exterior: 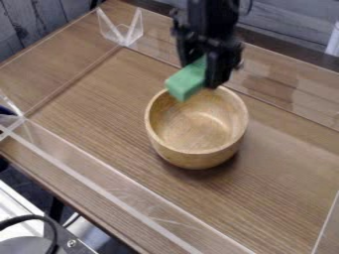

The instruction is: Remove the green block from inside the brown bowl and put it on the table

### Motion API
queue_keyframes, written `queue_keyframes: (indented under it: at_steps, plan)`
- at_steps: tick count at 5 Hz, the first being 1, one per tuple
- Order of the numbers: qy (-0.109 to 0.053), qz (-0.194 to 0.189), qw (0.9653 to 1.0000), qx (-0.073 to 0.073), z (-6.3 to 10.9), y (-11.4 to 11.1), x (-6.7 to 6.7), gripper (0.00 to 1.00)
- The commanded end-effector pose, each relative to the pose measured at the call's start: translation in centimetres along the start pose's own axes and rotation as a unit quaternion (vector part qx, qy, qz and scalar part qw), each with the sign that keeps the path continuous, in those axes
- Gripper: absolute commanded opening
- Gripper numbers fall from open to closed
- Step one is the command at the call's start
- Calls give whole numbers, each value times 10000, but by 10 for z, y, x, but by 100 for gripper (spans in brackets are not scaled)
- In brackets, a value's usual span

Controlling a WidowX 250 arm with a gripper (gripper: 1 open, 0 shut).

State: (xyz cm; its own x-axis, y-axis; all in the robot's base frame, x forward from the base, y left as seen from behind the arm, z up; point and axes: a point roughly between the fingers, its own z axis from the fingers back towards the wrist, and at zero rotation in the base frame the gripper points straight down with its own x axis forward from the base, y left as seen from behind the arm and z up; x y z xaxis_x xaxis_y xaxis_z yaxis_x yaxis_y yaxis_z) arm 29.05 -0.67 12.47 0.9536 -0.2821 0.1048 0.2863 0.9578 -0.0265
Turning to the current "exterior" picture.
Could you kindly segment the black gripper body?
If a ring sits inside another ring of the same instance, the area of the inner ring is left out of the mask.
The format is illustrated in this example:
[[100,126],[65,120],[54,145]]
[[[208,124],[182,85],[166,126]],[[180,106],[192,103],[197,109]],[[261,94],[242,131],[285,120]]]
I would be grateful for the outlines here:
[[204,56],[210,51],[240,51],[244,44],[236,36],[236,24],[240,18],[238,7],[186,7],[170,11],[170,34],[192,31],[206,37]]

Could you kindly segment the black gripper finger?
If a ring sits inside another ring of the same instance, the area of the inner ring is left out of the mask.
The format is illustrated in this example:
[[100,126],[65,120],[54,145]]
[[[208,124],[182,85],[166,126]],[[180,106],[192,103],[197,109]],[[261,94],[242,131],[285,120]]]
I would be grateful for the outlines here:
[[216,89],[230,78],[241,62],[240,51],[210,51],[206,54],[205,86]]
[[180,31],[174,34],[180,65],[186,66],[205,53],[206,37],[197,32]]

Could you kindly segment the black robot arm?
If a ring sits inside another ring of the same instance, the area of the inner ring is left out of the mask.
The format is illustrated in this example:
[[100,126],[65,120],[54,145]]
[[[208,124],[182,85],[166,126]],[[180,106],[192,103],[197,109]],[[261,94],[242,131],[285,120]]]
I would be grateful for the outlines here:
[[202,84],[217,88],[230,79],[232,71],[242,63],[244,41],[236,34],[238,18],[249,13],[241,11],[241,0],[186,0],[186,8],[170,11],[170,34],[181,66],[205,58]]

